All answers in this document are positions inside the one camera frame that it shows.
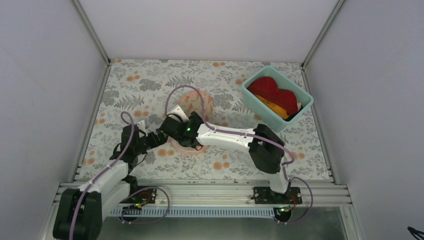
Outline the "floral pink laundry bag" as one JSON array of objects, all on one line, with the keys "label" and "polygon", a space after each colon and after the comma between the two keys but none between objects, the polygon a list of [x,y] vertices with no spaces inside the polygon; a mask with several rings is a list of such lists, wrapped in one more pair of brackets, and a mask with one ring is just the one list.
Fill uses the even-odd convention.
[{"label": "floral pink laundry bag", "polygon": [[[166,113],[170,111],[173,107],[171,107],[171,96],[168,96],[165,102],[165,118]],[[214,118],[215,115],[215,103],[212,98],[212,96],[205,92],[205,91],[191,91],[184,96],[182,96],[174,105],[180,105],[180,107],[183,109],[185,114],[189,117],[192,112],[196,112],[200,117],[204,117],[206,121],[210,121]],[[179,145],[179,143],[170,138],[170,144],[171,146],[180,154],[188,155],[188,156],[195,156],[198,155],[204,151],[206,151],[208,148],[206,146],[198,147],[183,147]]]}]

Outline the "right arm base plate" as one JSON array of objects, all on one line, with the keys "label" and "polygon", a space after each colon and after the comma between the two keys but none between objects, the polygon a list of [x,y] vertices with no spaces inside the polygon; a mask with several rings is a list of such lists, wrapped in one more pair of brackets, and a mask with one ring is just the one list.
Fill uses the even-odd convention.
[{"label": "right arm base plate", "polygon": [[286,193],[277,193],[270,187],[254,187],[250,198],[257,205],[302,204],[302,194],[299,187],[290,187]]}]

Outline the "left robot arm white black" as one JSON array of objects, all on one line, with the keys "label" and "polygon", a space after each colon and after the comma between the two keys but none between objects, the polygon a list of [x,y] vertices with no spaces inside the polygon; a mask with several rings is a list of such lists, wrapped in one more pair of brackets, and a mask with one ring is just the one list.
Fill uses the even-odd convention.
[{"label": "left robot arm white black", "polygon": [[78,188],[67,188],[60,197],[52,235],[59,240],[95,240],[106,217],[120,204],[129,210],[140,210],[154,203],[155,189],[138,184],[131,171],[138,157],[165,144],[168,137],[159,129],[146,133],[137,125],[122,129],[121,142],[114,149],[109,163]]}]

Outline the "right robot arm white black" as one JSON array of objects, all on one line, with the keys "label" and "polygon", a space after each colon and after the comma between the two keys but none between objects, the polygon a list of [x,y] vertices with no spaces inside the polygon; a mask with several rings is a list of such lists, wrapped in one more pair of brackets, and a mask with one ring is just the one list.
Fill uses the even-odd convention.
[{"label": "right robot arm white black", "polygon": [[290,197],[290,180],[284,169],[284,142],[265,124],[255,128],[231,128],[203,120],[195,111],[182,117],[167,114],[159,131],[181,146],[196,148],[217,146],[246,152],[254,166],[267,174],[271,198],[278,204]]}]

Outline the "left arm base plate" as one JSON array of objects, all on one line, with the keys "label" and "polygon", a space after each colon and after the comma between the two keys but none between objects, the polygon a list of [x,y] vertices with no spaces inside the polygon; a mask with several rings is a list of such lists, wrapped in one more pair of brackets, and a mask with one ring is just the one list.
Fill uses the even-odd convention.
[{"label": "left arm base plate", "polygon": [[157,190],[155,188],[144,189],[130,197],[129,201],[133,203],[136,208],[141,209],[145,205],[154,204],[156,201],[156,194]]}]

